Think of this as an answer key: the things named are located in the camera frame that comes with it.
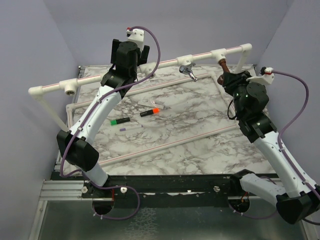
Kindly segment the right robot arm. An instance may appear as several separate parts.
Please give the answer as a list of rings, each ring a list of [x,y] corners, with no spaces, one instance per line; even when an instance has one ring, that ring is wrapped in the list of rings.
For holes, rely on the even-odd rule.
[[[224,72],[222,87],[232,97],[239,129],[268,160],[282,185],[267,181],[244,169],[230,178],[230,191],[236,195],[254,194],[275,206],[278,214],[289,224],[295,224],[320,209],[320,186],[302,169],[282,141],[278,131],[264,109],[269,102],[267,85],[275,75],[284,75],[271,67],[264,67],[260,76],[248,71]]]

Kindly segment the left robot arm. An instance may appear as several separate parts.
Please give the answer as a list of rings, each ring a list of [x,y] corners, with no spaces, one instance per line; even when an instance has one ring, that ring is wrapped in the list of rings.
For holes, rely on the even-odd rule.
[[[112,66],[103,75],[94,100],[77,123],[68,131],[61,130],[56,136],[62,158],[94,183],[93,191],[101,198],[110,193],[111,186],[107,182],[108,174],[98,163],[99,153],[92,145],[111,110],[137,79],[138,66],[147,62],[149,50],[142,38],[129,37],[126,41],[114,39]]]

